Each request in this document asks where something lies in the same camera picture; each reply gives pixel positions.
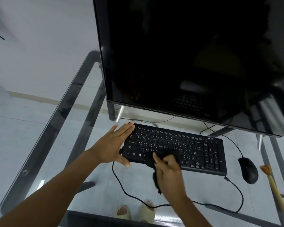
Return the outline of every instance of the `slipper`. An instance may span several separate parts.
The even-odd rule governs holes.
[[[129,208],[126,205],[120,206],[115,212],[115,217],[130,220]]]
[[[146,201],[145,203],[148,204],[149,206],[154,207],[154,204],[149,200]],[[149,208],[143,204],[140,209],[138,221],[147,222],[149,224],[152,224],[155,220],[155,214],[156,213],[154,209]]]

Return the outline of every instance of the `yellow brush handle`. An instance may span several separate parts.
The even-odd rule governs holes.
[[[283,198],[281,197],[281,195],[280,195],[280,193],[279,193],[279,191],[276,187],[276,183],[274,182],[273,177],[271,175],[267,175],[267,177],[268,177],[268,180],[269,180],[270,187],[271,187],[273,193],[275,194],[276,199],[279,202],[279,206],[281,208],[281,211],[284,213],[284,201],[283,201]]]

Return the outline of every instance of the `keyboard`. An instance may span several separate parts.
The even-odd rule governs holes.
[[[227,175],[222,139],[153,126],[135,124],[124,142],[122,156],[130,162],[145,163],[148,154],[166,150],[178,152],[182,170]]]

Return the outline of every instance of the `monitor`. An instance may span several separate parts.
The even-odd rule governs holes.
[[[284,0],[93,0],[107,101],[284,136]]]

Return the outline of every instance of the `tile floor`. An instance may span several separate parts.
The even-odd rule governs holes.
[[[55,107],[54,105],[31,100],[12,98],[7,106],[3,110],[0,110],[0,202],[33,148]],[[105,108],[106,103],[103,104],[86,149],[91,147],[115,124],[108,119]],[[148,117],[148,120],[160,120],[159,113],[145,112],[144,110],[139,111],[137,109],[134,111],[128,109],[126,113],[132,118],[143,114]],[[41,180],[44,179],[45,182],[49,181],[64,168],[86,115],[87,111],[85,110],[71,110],[29,194],[36,190]],[[171,118],[167,115],[162,115],[161,117],[162,119]],[[198,121],[194,122],[193,120],[178,117],[166,123],[159,124],[159,127],[190,133],[199,133],[204,129],[204,126]],[[228,133],[227,136],[238,144],[243,155],[253,160],[256,166],[263,164],[261,154],[257,150],[255,134],[236,130]],[[228,139],[224,137],[222,139],[226,153],[228,178],[241,189],[245,198],[240,213],[273,223],[279,223],[266,176],[259,172],[259,180],[256,184],[249,185],[245,183],[237,161],[240,157],[238,150]],[[284,137],[278,139],[278,143],[284,154]],[[271,166],[278,188],[281,193],[284,193],[284,182],[280,177],[276,160],[273,158],[269,139],[265,138],[264,144],[271,159]],[[127,204],[130,208],[132,218],[134,220],[137,219],[141,203],[127,197],[123,193],[111,171],[111,165],[111,163],[101,164],[89,175],[86,181],[94,181],[96,182],[96,186],[77,194],[69,206],[70,210],[113,216],[118,206]],[[127,169],[116,163],[114,170],[125,191],[129,194],[139,197],[142,200],[150,199],[155,205],[167,202],[162,195],[157,193],[152,181],[152,170],[147,166],[132,163],[131,168]],[[183,177],[187,194],[195,201],[217,204],[230,210],[236,210],[241,203],[239,192],[222,177],[188,171],[183,171]],[[254,226],[245,221],[209,210],[203,206],[197,205],[197,207],[213,226]],[[166,226],[183,226],[181,220],[170,207],[161,207],[156,210],[156,223]]]

